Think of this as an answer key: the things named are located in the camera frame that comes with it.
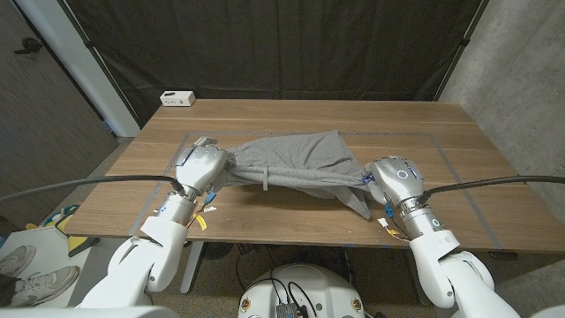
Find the power adapter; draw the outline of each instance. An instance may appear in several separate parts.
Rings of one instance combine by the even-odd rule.
[[[165,91],[160,98],[163,106],[192,106],[196,99],[193,91]]]

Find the gray wall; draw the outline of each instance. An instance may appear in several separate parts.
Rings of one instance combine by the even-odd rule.
[[[565,176],[565,0],[491,0],[440,100],[459,102],[519,174]],[[531,187],[565,223],[565,185]]]

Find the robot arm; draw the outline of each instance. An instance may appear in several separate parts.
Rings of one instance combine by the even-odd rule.
[[[203,137],[177,159],[176,178],[185,189],[171,192],[141,230],[153,241],[132,237],[114,253],[108,275],[84,298],[82,308],[140,305],[144,290],[164,290],[177,273],[186,225],[198,205],[196,198],[211,186],[225,167],[228,153],[212,138]]]
[[[448,255],[459,242],[445,230],[429,205],[417,203],[424,192],[424,178],[416,164],[398,156],[370,163],[367,184],[375,197],[400,208],[406,231],[412,238],[418,278],[426,296],[441,308],[459,306],[461,317],[519,317],[494,292],[493,279],[485,265],[469,252]],[[372,182],[380,192],[371,188]]]

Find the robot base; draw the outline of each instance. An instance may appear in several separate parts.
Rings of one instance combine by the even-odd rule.
[[[318,317],[346,317],[364,318],[363,303],[358,292],[341,276],[329,269],[312,264],[289,264],[283,265],[272,272],[269,271],[255,280],[265,278],[276,278],[284,287],[289,289],[289,282],[298,284],[308,295]],[[287,304],[287,293],[283,286],[271,280],[265,280],[247,290],[239,302],[239,318],[277,318],[276,307],[279,299],[276,296],[275,287],[281,296],[283,304]],[[298,305],[305,306],[308,317],[313,318],[314,312],[306,296],[296,285],[291,285],[291,292],[297,300]],[[298,317],[297,315],[285,315],[286,317]]]

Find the black backdrop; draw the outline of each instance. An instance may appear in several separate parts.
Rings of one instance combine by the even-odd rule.
[[[68,0],[144,125],[198,98],[432,100],[480,0]]]

